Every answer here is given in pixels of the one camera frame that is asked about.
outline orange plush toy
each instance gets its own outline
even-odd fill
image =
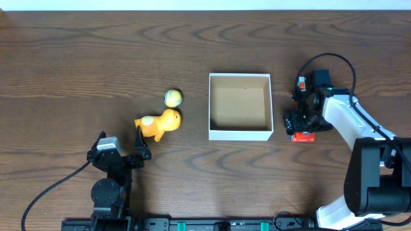
[[[159,142],[164,132],[179,128],[181,116],[178,111],[166,109],[160,116],[144,116],[141,119],[134,119],[134,123],[136,127],[141,127],[144,137],[154,136],[154,140]]]

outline white box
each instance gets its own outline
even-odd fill
[[[267,141],[274,131],[269,74],[210,73],[209,140]]]

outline yellow and blue ball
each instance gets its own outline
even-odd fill
[[[170,107],[170,108],[178,107],[180,106],[181,101],[182,101],[181,93],[177,90],[169,90],[164,95],[164,103],[167,105],[167,107]]]

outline wooden table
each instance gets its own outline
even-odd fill
[[[182,126],[134,171],[137,215],[273,217],[309,212],[342,194],[350,150],[337,131],[292,144],[282,113],[301,65],[346,56],[356,95],[385,128],[411,136],[410,12],[3,12],[0,18],[0,230],[19,230],[36,195],[78,169],[100,131],[133,152],[133,120],[184,93]],[[339,87],[351,73],[336,58]],[[275,132],[268,142],[209,142],[208,74],[270,73]],[[88,218],[91,166],[50,191],[28,230]]]

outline yellow toy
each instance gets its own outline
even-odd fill
[[[164,103],[167,105],[167,107],[170,107],[170,108],[178,107],[180,106],[181,101],[182,101],[181,93],[177,90],[169,90],[164,95]]]
[[[144,137],[154,136],[154,140],[159,142],[165,131],[179,128],[181,116],[178,111],[166,109],[160,116],[144,116],[141,119],[134,119],[134,123],[136,127],[141,127]]]

